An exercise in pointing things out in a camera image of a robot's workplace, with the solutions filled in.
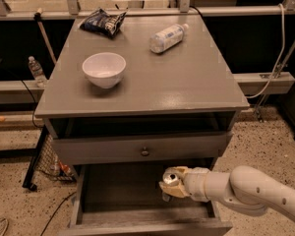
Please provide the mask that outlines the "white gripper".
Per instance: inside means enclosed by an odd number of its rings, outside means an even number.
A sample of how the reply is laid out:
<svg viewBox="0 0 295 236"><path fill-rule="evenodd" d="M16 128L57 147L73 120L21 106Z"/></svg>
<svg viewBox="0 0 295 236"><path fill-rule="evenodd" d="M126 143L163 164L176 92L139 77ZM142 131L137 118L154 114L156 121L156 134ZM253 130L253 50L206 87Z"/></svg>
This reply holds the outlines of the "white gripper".
<svg viewBox="0 0 295 236"><path fill-rule="evenodd" d="M188 196L195 202L207 203L205 185L206 177L209 174L207 168L188 168L187 166L169 167L165 170L166 175L176 175L183 178L183 184L169 186L164 182L159 183L161 190L172 197L187 198Z"/></svg>

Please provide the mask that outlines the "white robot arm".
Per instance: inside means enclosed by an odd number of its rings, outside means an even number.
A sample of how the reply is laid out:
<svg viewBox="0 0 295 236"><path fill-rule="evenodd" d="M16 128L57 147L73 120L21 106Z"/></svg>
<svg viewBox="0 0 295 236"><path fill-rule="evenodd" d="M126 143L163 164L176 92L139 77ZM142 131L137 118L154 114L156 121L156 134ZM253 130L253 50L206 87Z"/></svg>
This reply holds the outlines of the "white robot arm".
<svg viewBox="0 0 295 236"><path fill-rule="evenodd" d="M249 216L264 215L271 208L295 222L295 190L250 166L238 166L230 173L169 167L159 186L171 197L215 201Z"/></svg>

